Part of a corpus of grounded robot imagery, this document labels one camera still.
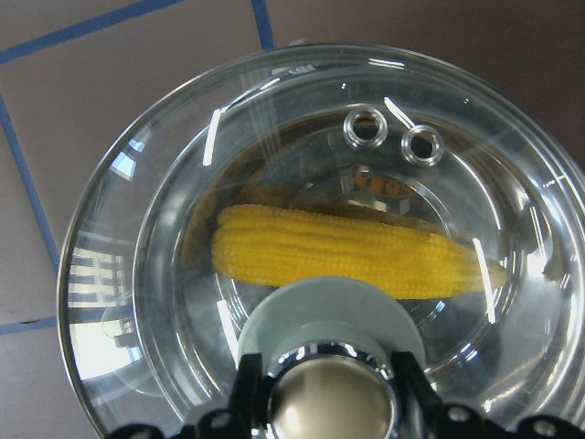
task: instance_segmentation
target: yellow corn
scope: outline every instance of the yellow corn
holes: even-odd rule
[[[397,299],[483,290],[474,252],[435,233],[302,210],[258,205],[224,209],[213,264],[233,279],[282,286],[313,276],[345,276]],[[493,287],[505,271],[490,262]]]

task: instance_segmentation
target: metal knob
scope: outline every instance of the metal knob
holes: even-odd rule
[[[389,386],[368,366],[321,357],[282,375],[271,399],[271,427],[278,439],[384,439],[394,411]]]

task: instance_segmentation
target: glass lid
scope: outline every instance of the glass lid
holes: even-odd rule
[[[444,400],[584,426],[583,193],[523,112],[436,59],[235,61],[145,112],[91,178],[58,285],[71,381],[100,433],[172,434],[225,406],[277,287],[344,276],[399,301]]]

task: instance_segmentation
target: metal ring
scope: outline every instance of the metal ring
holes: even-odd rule
[[[309,362],[312,359],[339,358],[341,360],[353,361],[354,364],[360,364],[364,369],[369,370],[372,376],[377,377],[386,389],[389,401],[389,411],[391,413],[388,420],[388,432],[385,436],[387,439],[393,437],[397,431],[400,419],[400,407],[398,402],[398,389],[394,381],[394,372],[390,367],[385,365],[380,359],[356,348],[348,343],[343,342],[313,342],[301,346],[282,355],[278,364],[274,365],[268,372],[273,378],[270,395],[268,397],[268,416],[271,418],[274,392],[278,388],[279,382],[296,366]]]
[[[356,128],[363,123],[373,124],[376,132],[372,136],[359,135]],[[388,123],[384,115],[373,107],[359,107],[351,111],[344,120],[344,138],[348,145],[359,147],[378,147],[388,136]]]
[[[413,142],[420,139],[428,144],[430,151],[417,151]],[[437,165],[445,152],[443,140],[437,130],[428,125],[415,125],[402,136],[400,151],[407,162],[416,166],[431,167]]]

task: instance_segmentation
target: brown tile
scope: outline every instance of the brown tile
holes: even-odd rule
[[[1,132],[0,157],[0,325],[8,325],[55,315],[57,277]]]
[[[492,83],[585,169],[585,4],[580,0],[268,0],[279,46],[379,44],[443,59]]]
[[[90,173],[130,122],[184,81],[258,50],[248,2],[189,0],[0,66],[57,245]]]
[[[63,27],[100,16],[136,0],[2,0],[0,48],[9,48]]]
[[[57,329],[0,337],[2,437],[96,439],[68,383]]]

